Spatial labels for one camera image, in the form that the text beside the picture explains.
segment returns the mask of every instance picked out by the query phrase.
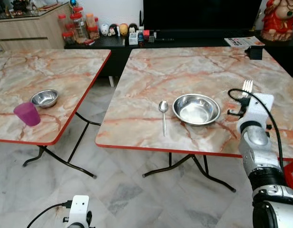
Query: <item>purple cup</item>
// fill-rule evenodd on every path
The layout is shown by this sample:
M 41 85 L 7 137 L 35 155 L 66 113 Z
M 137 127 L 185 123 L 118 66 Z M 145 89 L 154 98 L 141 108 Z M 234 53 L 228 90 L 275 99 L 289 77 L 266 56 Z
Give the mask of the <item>purple cup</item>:
M 41 119 L 31 102 L 22 103 L 13 110 L 14 114 L 18 116 L 25 124 L 32 127 L 40 123 Z

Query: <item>cable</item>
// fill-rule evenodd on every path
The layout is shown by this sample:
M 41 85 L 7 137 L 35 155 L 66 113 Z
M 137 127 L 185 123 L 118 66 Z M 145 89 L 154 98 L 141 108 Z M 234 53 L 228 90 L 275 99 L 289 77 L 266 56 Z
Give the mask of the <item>cable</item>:
M 275 129 L 275 132 L 276 132 L 276 137 L 277 137 L 277 143 L 278 143 L 278 151 L 279 151 L 279 165 L 281 167 L 281 170 L 282 172 L 284 172 L 284 159 L 283 159 L 283 149 L 281 147 L 281 140 L 280 140 L 280 134 L 279 134 L 279 130 L 278 130 L 278 127 L 277 127 L 277 124 L 272 116 L 272 114 L 270 113 L 270 111 L 267 109 L 267 107 L 265 106 L 265 104 L 257 97 L 255 96 L 254 94 L 250 93 L 250 92 L 247 92 L 245 90 L 242 90 L 242 89 L 230 89 L 227 94 L 235 101 L 237 102 L 240 102 L 241 99 L 238 99 L 238 98 L 234 98 L 232 95 L 231 95 L 231 92 L 233 91 L 239 91 L 239 92 L 244 92 L 244 93 L 247 93 L 249 94 L 250 96 L 252 96 L 253 98 L 255 98 L 261 105 L 262 107 L 265 109 L 265 111 L 268 113 L 271 121 L 272 121 L 272 124 L 274 126 L 274 129 Z
M 72 200 L 68 200 L 67 202 L 64 202 L 64 203 L 58 203 L 58 204 L 55 204 L 55 205 L 52 205 L 51 207 L 43 210 L 41 213 L 39 213 L 30 223 L 29 225 L 27 226 L 27 228 L 31 227 L 32 223 L 34 223 L 42 214 L 44 214 L 46 211 L 52 209 L 52 208 L 55 208 L 55 207 L 59 207 L 59 206 L 64 206 L 66 208 L 70 208 L 71 207 L 71 203 L 72 203 Z

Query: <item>ganesha statue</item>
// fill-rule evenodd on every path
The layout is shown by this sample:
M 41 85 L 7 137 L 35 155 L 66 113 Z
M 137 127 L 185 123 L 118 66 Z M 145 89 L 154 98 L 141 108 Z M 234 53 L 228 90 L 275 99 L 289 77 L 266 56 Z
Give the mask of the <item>ganesha statue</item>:
M 269 0 L 266 4 L 261 37 L 287 41 L 293 37 L 293 0 Z

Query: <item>tiled floor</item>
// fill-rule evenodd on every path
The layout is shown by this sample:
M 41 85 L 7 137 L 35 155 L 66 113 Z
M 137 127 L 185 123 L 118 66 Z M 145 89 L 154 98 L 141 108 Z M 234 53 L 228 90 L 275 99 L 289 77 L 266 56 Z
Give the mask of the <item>tiled floor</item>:
M 101 122 L 113 92 L 108 80 L 98 79 L 79 113 Z M 50 149 L 67 159 L 83 127 L 75 116 Z M 228 182 L 237 193 L 206 179 L 190 160 L 175 170 L 142 178 L 147 171 L 167 166 L 168 154 L 99 148 L 94 143 L 98 129 L 88 128 L 72 160 L 95 173 L 95 180 L 46 153 L 23 168 L 22 163 L 36 156 L 38 149 L 0 143 L 0 228 L 27 227 L 43 209 L 76 194 L 89 195 L 91 225 L 96 228 L 252 227 L 252 190 L 241 159 L 208 157 L 210 174 Z M 183 156 L 175 154 L 173 159 Z M 52 209 L 32 227 L 62 228 L 68 213 L 69 209 Z

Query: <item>stainless steel bowl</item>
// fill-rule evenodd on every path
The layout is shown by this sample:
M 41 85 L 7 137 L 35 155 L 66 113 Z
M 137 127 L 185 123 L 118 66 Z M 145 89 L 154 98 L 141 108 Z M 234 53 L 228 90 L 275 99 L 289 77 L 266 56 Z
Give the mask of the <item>stainless steel bowl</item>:
M 58 92 L 54 89 L 47 89 L 32 96 L 30 102 L 40 108 L 50 108 L 57 102 Z
M 174 114 L 190 125 L 210 124 L 220 116 L 219 105 L 211 98 L 200 94 L 185 94 L 173 103 Z

